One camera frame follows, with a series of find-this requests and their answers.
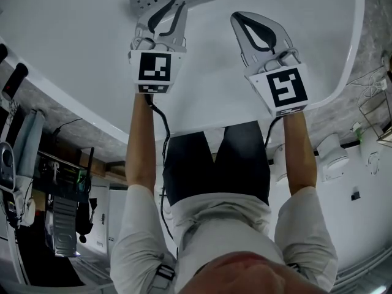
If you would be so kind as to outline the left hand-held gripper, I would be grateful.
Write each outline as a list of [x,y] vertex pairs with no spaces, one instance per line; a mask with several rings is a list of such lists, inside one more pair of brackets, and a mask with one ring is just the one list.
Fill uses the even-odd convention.
[[166,94],[175,84],[186,58],[186,28],[188,8],[183,2],[177,9],[168,32],[155,36],[160,21],[172,9],[176,0],[155,6],[137,21],[135,37],[128,54],[131,77],[137,94]]

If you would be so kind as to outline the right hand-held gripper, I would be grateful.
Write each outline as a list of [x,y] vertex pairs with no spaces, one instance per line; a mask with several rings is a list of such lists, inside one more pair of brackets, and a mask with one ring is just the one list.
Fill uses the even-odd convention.
[[[290,48],[285,29],[252,12],[234,12],[230,22],[243,61],[249,66],[244,75],[271,116],[303,111],[308,106],[307,65],[299,61],[298,50]],[[275,55],[260,63],[269,52]]]

